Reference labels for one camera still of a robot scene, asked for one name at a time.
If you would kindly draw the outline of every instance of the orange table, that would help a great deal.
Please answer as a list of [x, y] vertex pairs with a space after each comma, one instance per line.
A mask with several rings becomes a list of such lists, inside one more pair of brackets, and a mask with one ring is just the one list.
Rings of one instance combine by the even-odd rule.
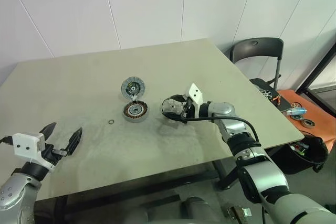
[[336, 119], [317, 105], [296, 94], [293, 90], [278, 90], [278, 92], [289, 103], [299, 102], [302, 107], [306, 108], [307, 112], [303, 115], [303, 117], [314, 121], [315, 127], [308, 129], [304, 127], [301, 122], [293, 120], [290, 116], [287, 116], [287, 119], [298, 130], [306, 131], [314, 136], [322, 138], [328, 148], [328, 151], [330, 152], [336, 140]]

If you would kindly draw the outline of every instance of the table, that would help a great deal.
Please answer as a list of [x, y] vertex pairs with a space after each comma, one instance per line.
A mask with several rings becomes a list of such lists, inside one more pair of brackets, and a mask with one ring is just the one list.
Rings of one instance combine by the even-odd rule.
[[[146, 85], [142, 100], [150, 114], [141, 123], [122, 117], [128, 101], [120, 87], [130, 76]], [[161, 114], [162, 101], [184, 93], [192, 82], [204, 101], [234, 104], [263, 147], [303, 138], [207, 39], [19, 63], [0, 87], [0, 136], [57, 122], [48, 141], [62, 148], [83, 127], [74, 155], [47, 175], [38, 200], [230, 157], [215, 124], [184, 125]], [[0, 158], [2, 184], [23, 162], [5, 144]]]
[[303, 117], [305, 119], [313, 120], [315, 127], [308, 129], [305, 128], [301, 122], [292, 119], [290, 116], [287, 116], [287, 119], [298, 130], [308, 132], [309, 134], [322, 138], [328, 148], [328, 151], [330, 152], [336, 141], [336, 119], [320, 107], [296, 94], [293, 90], [279, 90], [278, 92], [288, 102], [298, 102], [302, 105], [302, 107], [306, 108], [307, 112], [303, 115]]

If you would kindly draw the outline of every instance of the black chair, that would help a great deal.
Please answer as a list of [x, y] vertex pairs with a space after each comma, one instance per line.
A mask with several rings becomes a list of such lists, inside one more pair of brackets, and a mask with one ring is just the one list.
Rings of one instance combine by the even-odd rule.
[[[267, 56], [277, 57], [277, 68], [275, 77], [270, 81], [264, 81], [260, 78], [251, 79], [250, 81], [259, 86], [261, 89], [269, 90], [272, 93], [272, 97], [276, 97], [279, 93], [276, 91], [278, 85], [278, 79], [281, 77], [280, 64], [282, 59], [283, 41], [279, 38], [252, 38], [245, 39], [235, 44], [230, 50], [230, 61], [236, 63], [242, 59], [254, 57], [254, 56]], [[283, 98], [281, 98], [281, 106], [278, 107], [280, 111], [284, 111], [290, 108], [290, 104]]]

